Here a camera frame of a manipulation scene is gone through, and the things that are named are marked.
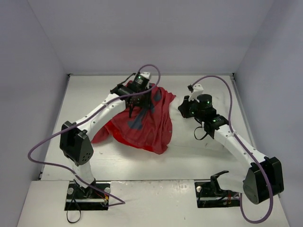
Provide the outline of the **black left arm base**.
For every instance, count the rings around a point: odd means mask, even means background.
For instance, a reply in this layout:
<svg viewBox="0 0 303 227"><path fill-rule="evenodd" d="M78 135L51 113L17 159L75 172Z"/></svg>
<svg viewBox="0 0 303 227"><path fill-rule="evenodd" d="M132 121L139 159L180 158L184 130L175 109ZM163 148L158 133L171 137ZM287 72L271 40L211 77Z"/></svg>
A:
<svg viewBox="0 0 303 227"><path fill-rule="evenodd" d="M108 210L109 196L90 187L82 190L75 182L69 182L65 211L100 211Z"/></svg>

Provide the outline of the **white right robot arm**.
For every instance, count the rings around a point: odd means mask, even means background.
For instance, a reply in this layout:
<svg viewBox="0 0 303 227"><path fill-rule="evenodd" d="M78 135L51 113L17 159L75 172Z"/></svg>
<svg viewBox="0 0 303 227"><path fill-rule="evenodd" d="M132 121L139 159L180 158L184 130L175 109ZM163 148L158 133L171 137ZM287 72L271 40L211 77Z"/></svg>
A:
<svg viewBox="0 0 303 227"><path fill-rule="evenodd" d="M240 192L259 204L284 191L280 160L265 156L232 129L230 121L213 108L211 95L202 94L195 99L185 96L178 110L183 118L194 118L205 136L223 145L247 171L245 177L236 177L227 170L212 175L210 182L215 194Z"/></svg>

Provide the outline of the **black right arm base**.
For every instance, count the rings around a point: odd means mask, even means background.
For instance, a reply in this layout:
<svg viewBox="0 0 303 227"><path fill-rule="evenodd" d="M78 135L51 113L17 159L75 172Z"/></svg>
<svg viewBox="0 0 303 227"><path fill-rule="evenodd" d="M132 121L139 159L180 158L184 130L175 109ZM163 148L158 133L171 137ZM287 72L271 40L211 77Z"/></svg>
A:
<svg viewBox="0 0 303 227"><path fill-rule="evenodd" d="M196 204L198 208L230 208L240 206L238 192L224 190L219 186L218 178L225 176L228 171L218 172L209 180L194 181Z"/></svg>

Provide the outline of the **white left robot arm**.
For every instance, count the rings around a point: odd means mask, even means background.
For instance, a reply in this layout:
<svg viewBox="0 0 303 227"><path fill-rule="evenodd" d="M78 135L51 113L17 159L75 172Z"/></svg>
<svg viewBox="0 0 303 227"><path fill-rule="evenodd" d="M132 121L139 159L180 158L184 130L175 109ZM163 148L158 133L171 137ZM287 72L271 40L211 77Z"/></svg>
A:
<svg viewBox="0 0 303 227"><path fill-rule="evenodd" d="M144 92L151 88L151 73L138 72L128 85L118 84L110 90L105 100L94 110L74 123L66 121L62 130L77 125L60 135L60 149L72 165L72 170L81 180L75 178L76 183L83 188L95 183L89 160L94 153L91 141L99 129L105 126L116 115L129 110L131 116L134 107L144 107L150 103L150 92L138 96L129 96Z"/></svg>

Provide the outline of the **red printed pillowcase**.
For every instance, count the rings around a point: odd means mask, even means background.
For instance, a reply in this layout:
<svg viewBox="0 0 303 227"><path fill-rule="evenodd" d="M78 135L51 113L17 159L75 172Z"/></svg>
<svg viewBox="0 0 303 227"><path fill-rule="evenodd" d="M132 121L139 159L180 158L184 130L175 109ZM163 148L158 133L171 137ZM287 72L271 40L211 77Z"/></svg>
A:
<svg viewBox="0 0 303 227"><path fill-rule="evenodd" d="M147 108L135 107L119 113L105 124L92 139L93 144L112 136L118 142L156 154L164 153L172 137L169 105L176 96L162 87L151 91L151 104Z"/></svg>

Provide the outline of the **white pillow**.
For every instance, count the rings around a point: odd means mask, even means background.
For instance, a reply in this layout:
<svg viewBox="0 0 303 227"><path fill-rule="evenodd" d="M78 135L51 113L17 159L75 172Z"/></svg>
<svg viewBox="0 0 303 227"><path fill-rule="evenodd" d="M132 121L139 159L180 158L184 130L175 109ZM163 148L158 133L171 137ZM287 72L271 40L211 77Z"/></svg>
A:
<svg viewBox="0 0 303 227"><path fill-rule="evenodd" d="M183 98L177 96L169 105L169 116L172 123L171 140L168 144L168 150L211 150L222 151L224 146L219 142L212 139L210 136L206 136L203 140L200 140L205 135L205 131L194 118L183 118L178 107L182 104Z"/></svg>

